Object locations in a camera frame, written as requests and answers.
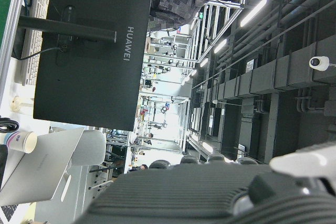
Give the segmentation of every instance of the white dome camera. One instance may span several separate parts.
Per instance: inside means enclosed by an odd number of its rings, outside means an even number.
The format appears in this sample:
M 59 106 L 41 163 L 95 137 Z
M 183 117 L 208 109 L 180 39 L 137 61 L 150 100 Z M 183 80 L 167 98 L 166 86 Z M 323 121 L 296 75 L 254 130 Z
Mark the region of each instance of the white dome camera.
M 326 71 L 329 66 L 336 67 L 335 64 L 329 63 L 327 56 L 315 56 L 309 60 L 309 66 L 319 71 Z

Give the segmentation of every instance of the coffee cup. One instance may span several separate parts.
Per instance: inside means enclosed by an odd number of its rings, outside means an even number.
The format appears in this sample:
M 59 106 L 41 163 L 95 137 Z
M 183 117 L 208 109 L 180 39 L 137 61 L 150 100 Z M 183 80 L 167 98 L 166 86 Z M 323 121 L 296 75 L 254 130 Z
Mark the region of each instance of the coffee cup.
M 37 135 L 35 132 L 16 131 L 13 133 L 1 134 L 0 143 L 7 145 L 8 148 L 31 153 L 37 143 Z

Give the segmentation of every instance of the fluorescent light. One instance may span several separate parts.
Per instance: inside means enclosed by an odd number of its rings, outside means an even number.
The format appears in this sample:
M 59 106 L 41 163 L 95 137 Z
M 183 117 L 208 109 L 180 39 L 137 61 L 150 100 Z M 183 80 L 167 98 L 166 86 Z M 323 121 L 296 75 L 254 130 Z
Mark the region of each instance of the fluorescent light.
M 200 64 L 200 67 L 204 67 L 205 64 L 208 63 L 208 58 L 206 58 L 205 60 L 202 61 L 202 63 Z
M 222 47 L 224 47 L 224 45 L 226 44 L 227 39 L 224 39 L 221 43 L 219 43 L 219 45 L 215 48 L 214 53 L 218 53 L 219 50 L 221 50 Z
M 240 22 L 240 26 L 245 26 L 263 8 L 263 6 L 266 5 L 266 3 L 267 0 L 260 1 L 260 3 Z
M 212 153 L 214 151 L 214 149 L 205 142 L 202 143 L 202 146 L 210 153 Z

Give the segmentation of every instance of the huawei monitor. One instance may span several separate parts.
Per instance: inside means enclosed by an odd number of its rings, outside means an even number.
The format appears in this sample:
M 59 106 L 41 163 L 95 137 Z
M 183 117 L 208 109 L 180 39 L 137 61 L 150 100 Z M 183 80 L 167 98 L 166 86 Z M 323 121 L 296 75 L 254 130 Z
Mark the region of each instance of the huawei monitor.
M 133 131 L 150 3 L 50 0 L 48 20 L 116 31 L 117 39 L 43 33 L 42 50 L 61 50 L 40 56 L 34 118 Z

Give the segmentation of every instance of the laptop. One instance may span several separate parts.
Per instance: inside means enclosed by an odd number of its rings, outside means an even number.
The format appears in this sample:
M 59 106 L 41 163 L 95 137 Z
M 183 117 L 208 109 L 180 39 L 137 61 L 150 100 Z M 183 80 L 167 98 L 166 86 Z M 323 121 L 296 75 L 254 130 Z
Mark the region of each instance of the laptop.
M 9 179 L 3 181 L 0 206 L 19 204 L 9 221 L 3 210 L 0 210 L 3 223 L 19 223 L 30 202 L 50 200 L 54 197 L 83 131 L 84 128 L 77 128 L 37 138 L 34 151 L 25 154 Z

